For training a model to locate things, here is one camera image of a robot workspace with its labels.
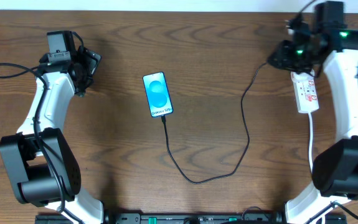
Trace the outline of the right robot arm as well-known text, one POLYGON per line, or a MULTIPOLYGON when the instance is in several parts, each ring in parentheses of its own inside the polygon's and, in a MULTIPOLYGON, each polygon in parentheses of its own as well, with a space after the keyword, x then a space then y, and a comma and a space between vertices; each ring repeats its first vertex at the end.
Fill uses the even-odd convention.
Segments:
POLYGON ((312 81, 324 73, 336 117, 335 143, 312 162, 311 183, 285 204, 282 223, 328 223, 327 214, 358 200, 358 30, 344 21, 344 4, 325 1, 314 7, 307 24, 297 14, 267 62, 291 73, 300 97, 316 101, 312 81))

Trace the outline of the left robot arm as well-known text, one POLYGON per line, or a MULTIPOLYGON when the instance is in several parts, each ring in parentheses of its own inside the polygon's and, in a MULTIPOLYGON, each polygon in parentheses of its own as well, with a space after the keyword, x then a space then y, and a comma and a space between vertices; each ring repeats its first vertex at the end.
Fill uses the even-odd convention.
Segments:
POLYGON ((1 157, 19 203, 55 210, 72 223, 109 223, 102 201, 82 187, 80 168, 63 135, 68 106, 93 84, 101 56, 75 46, 76 32, 47 33, 49 52, 31 70, 37 84, 17 133, 0 140, 1 157))

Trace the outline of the blue Samsung Galaxy smartphone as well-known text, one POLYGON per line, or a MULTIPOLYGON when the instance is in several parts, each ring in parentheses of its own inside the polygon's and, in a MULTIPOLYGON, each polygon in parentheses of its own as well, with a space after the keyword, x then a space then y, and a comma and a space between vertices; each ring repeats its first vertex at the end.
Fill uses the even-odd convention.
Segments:
POLYGON ((143 85, 153 118, 174 112, 166 78, 163 72, 143 76, 143 85))

